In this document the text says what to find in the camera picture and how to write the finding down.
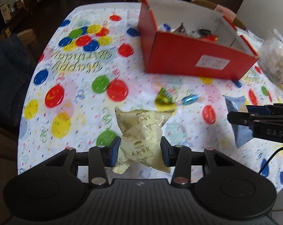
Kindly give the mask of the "light blue snack packet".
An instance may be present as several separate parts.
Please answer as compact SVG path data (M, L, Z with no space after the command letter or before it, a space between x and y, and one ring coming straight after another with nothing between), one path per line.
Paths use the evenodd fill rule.
M229 97L227 95L224 95L224 98L228 111L227 120L231 123L236 147L240 148L253 139L248 120L245 118L248 113L245 104L246 98L244 96Z

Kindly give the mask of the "cream pastry packet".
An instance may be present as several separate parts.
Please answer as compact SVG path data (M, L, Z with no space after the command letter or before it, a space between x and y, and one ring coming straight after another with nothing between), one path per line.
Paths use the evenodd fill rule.
M141 163L147 167L170 173L162 158L160 147L163 135L162 127L174 113L174 109L152 111L137 109L122 111L115 107L115 116L122 132L118 150L118 159L112 171L124 174L132 163Z

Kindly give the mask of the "blue candy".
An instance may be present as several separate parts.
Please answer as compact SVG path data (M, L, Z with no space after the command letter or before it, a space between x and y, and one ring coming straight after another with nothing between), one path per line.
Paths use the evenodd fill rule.
M198 94L190 94L185 97L183 97L180 101L180 105L188 106L191 105L199 100L199 95Z

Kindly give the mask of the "green white jelly cup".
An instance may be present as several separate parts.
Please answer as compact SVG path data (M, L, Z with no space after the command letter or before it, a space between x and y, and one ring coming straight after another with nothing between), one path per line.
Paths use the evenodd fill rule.
M178 99L177 89L162 87L160 88L156 96L155 102L157 104L170 105L170 104L175 104L177 99Z

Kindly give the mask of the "dark red-brown snack packet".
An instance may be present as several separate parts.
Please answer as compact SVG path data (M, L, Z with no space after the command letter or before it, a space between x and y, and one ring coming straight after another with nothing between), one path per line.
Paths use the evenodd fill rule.
M215 34L210 34L208 36L201 37L201 40L205 40L205 41L216 43L218 41L218 36L215 35Z

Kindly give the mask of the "small black snack packet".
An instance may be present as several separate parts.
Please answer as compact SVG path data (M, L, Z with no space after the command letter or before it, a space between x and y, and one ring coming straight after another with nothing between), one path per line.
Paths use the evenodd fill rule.
M201 37L207 37L211 35L211 31L208 29L198 28L197 32Z

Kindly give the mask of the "dark brown chocolate packet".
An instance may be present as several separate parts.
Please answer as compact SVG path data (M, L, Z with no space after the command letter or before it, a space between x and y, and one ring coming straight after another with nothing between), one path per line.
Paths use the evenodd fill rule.
M187 31L186 31L186 29L185 29L185 27L184 27L183 22L182 22L181 25L180 25L178 28L176 28L172 33L174 33L174 34L179 34L179 35L187 35Z

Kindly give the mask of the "white blue cracker packet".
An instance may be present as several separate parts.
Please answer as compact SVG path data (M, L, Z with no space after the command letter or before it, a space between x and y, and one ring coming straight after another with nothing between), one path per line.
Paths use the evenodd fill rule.
M171 32L171 27L167 23L164 23L158 27L158 31Z

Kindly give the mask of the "clear bag of white snacks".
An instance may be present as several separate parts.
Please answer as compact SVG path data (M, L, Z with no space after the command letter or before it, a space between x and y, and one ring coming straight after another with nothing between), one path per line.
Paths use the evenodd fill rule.
M277 29L269 33L259 51L258 65L275 85L283 84L283 36Z

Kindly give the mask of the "balloon birthday tablecloth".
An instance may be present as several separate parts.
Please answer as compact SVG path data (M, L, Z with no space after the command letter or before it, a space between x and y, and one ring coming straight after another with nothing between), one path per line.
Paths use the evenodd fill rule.
M163 127L171 144L202 151L213 147L283 188L281 144L253 139L237 148L227 121L224 95L244 96L250 105L283 103L283 88L269 82L258 66L239 81L147 74L137 32L140 4L100 3L70 12L46 46L30 82L17 152L23 173L56 153L78 152L121 135L115 107L174 113ZM162 87L175 88L175 104L155 102ZM190 94L199 100L179 101Z

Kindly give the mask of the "red cardboard box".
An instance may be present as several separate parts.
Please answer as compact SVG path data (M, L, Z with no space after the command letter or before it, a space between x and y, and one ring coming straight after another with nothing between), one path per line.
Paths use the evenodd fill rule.
M187 35L172 33L183 22ZM167 23L171 32L158 31ZM147 73L240 80L258 54L221 13L181 0L142 0L139 36ZM201 40L197 29L218 36Z

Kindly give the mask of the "wooden chair with pink cloth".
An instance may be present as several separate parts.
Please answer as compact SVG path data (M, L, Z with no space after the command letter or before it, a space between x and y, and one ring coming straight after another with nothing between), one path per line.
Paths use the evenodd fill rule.
M223 16L225 16L228 20L230 20L236 27L246 30L245 24L242 21L240 21L237 18L236 14L229 8L226 8L222 5L216 5L210 1L204 1L204 0L191 0L191 3L219 12Z

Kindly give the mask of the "wooden chair with denim jacket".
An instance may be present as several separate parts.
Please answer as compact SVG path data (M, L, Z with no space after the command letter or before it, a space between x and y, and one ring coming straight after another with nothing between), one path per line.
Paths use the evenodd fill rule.
M32 30L0 42L0 158L15 160L19 126L36 61L27 47L35 41Z

